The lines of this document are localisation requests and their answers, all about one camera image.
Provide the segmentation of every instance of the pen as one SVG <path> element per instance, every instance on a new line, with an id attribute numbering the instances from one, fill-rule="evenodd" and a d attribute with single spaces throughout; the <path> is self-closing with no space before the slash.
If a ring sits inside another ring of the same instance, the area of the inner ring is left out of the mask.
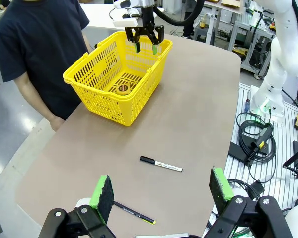
<path id="1" fill-rule="evenodd" d="M 132 215 L 135 215 L 136 217 L 139 217 L 141 218 L 143 221 L 145 222 L 148 222 L 150 223 L 151 225 L 154 225 L 155 224 L 155 220 L 149 218 L 149 217 L 146 217 L 138 212 L 135 212 L 134 210 L 128 208 L 128 207 L 125 207 L 124 205 L 120 204 L 119 202 L 114 202 L 114 204 L 117 206 L 117 207 L 120 207 L 121 209 L 123 209 L 124 211 L 132 214 Z"/>
<path id="2" fill-rule="evenodd" d="M 161 166 L 161 167 L 164 167 L 164 168 L 167 168 L 167 169 L 176 170 L 176 171 L 179 171 L 179 172 L 182 172 L 182 170 L 183 170 L 182 168 L 179 168 L 179 167 L 176 167 L 176 166 L 173 166 L 173 165 L 168 165 L 168 164 L 165 164 L 163 162 L 159 162 L 159 161 L 156 161 L 154 159 L 151 159 L 151 158 L 148 158 L 148 157 L 145 157 L 145 156 L 140 156 L 139 159 L 141 161 L 147 162 L 149 164 L 158 165 L 158 166 Z"/>

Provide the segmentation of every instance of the green sponge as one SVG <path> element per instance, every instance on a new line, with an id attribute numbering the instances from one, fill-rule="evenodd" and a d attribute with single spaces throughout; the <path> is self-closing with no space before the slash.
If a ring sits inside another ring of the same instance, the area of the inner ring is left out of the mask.
<path id="1" fill-rule="evenodd" d="M 234 193 L 221 168 L 212 168 L 209 184 L 218 213 L 221 214 Z"/>
<path id="2" fill-rule="evenodd" d="M 97 210 L 102 223 L 107 224 L 109 213 L 114 205 L 114 190 L 108 175 L 100 177 L 89 205 Z"/>

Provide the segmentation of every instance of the table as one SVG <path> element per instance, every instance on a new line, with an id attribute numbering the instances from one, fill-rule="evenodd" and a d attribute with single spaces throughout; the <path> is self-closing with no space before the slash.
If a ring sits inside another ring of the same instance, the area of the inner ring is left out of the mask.
<path id="1" fill-rule="evenodd" d="M 206 38 L 206 41 L 205 41 L 205 43 L 207 43 L 207 44 L 209 44 L 211 42 L 212 30 L 213 30 L 213 25 L 214 25 L 214 20 L 215 20 L 215 13 L 216 13 L 217 10 L 218 10 L 218 16 L 217 16 L 217 21 L 216 21 L 216 24 L 215 24 L 216 33 L 217 33 L 218 28 L 219 28 L 221 10 L 231 11 L 234 14 L 238 14 L 238 15 L 241 15 L 245 12 L 244 0 L 240 0 L 241 7 L 239 7 L 239 8 L 229 7 L 229 6 L 226 6 L 226 5 L 221 5 L 221 2 L 222 2 L 222 0 L 220 0 L 217 3 L 210 2 L 210 1 L 205 1 L 204 2 L 204 6 L 211 7 L 210 24 L 209 24 L 209 29 L 208 29 L 208 33 L 207 33 L 207 38 Z"/>
<path id="2" fill-rule="evenodd" d="M 38 224 L 52 208 L 70 211 L 91 197 L 100 175 L 109 174 L 118 202 L 157 221 L 152 226 L 113 207 L 108 226 L 117 237 L 203 233 L 214 204 L 210 171 L 225 167 L 232 137 L 240 58 L 165 37 L 173 48 L 162 81 L 131 127 L 80 105 L 31 165 L 16 202 Z M 183 172 L 140 162 L 140 155 Z"/>

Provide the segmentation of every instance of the cardboard box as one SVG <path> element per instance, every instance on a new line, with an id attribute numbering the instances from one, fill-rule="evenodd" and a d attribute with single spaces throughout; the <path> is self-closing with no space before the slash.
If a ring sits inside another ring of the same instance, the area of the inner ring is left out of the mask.
<path id="1" fill-rule="evenodd" d="M 226 6 L 232 6 L 232 7 L 240 7 L 239 0 L 222 0 L 221 4 Z"/>

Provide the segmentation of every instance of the plastic basket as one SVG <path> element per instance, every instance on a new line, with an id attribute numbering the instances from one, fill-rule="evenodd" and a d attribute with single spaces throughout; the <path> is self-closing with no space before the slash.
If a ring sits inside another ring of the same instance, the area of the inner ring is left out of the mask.
<path id="1" fill-rule="evenodd" d="M 85 106 L 93 113 L 130 126 L 162 78 L 166 56 L 172 47 L 164 40 L 152 53 L 148 37 L 140 37 L 141 51 L 116 32 L 85 53 L 63 74 Z M 117 87 L 128 83 L 131 92 L 122 96 Z"/>

